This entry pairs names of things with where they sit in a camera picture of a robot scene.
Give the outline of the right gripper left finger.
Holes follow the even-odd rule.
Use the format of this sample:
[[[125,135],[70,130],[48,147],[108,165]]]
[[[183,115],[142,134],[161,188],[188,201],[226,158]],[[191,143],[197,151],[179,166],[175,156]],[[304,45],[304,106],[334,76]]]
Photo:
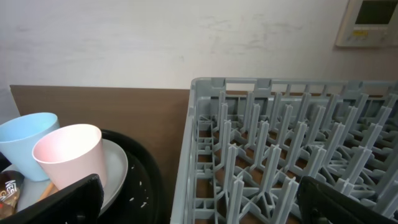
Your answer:
[[[43,200],[1,220],[1,224],[95,224],[104,200],[97,174],[90,174]]]

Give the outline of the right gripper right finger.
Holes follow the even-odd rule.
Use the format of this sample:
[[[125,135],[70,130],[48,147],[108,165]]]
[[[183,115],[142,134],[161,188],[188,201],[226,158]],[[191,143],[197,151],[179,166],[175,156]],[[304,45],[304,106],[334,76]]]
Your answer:
[[[306,224],[395,223],[309,176],[301,178],[297,200],[302,223]]]

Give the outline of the brown snack wrapper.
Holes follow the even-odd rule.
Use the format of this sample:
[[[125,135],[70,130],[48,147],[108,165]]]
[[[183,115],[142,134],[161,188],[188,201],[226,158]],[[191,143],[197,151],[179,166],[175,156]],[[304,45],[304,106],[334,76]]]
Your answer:
[[[15,214],[24,179],[18,171],[1,172],[1,219]]]

